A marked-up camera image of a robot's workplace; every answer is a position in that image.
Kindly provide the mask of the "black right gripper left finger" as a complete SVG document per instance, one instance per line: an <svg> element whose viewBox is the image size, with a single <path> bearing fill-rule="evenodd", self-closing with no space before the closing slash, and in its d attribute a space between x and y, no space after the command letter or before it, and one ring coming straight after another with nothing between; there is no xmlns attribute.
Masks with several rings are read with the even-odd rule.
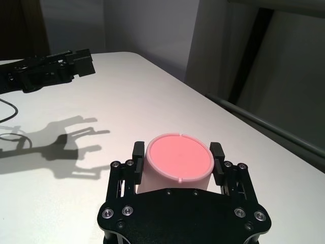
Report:
<svg viewBox="0 0 325 244"><path fill-rule="evenodd" d="M135 186L141 184L144 168L145 146L143 141L136 141L132 158L125 163L113 161L111 163L108 181L108 201L121 198L122 182L124 181L124 195L134 195Z"/></svg>

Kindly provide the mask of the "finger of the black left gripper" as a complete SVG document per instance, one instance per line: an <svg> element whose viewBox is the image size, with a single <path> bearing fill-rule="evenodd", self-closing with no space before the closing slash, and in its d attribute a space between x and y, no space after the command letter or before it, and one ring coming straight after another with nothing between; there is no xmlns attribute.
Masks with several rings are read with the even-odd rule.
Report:
<svg viewBox="0 0 325 244"><path fill-rule="evenodd" d="M71 61L74 59L84 58L88 56L91 56L89 49L82 49L82 50L75 50L75 51L68 50L61 53L48 55L47 59L51 61L54 60Z"/></svg>
<svg viewBox="0 0 325 244"><path fill-rule="evenodd" d="M90 54L69 54L66 61L68 64L66 75L69 80L74 79L75 75L83 77L95 74Z"/></svg>

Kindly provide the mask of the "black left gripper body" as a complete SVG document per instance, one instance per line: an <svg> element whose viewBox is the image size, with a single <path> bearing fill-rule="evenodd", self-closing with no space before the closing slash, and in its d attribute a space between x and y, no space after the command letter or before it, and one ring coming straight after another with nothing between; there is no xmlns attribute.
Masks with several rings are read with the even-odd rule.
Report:
<svg viewBox="0 0 325 244"><path fill-rule="evenodd" d="M46 86L70 83L74 72L70 65L46 58L27 58L1 65L1 93L31 93Z"/></svg>

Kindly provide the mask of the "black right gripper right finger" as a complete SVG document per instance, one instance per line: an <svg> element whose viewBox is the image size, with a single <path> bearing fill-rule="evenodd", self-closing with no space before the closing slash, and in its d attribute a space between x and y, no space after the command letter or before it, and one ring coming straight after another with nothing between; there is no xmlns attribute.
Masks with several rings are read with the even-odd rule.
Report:
<svg viewBox="0 0 325 244"><path fill-rule="evenodd" d="M218 142L210 143L210 152L214 160L213 177L216 185L220 186L223 195L232 198L255 201L256 194L244 163L234 165L225 160L225 154Z"/></svg>

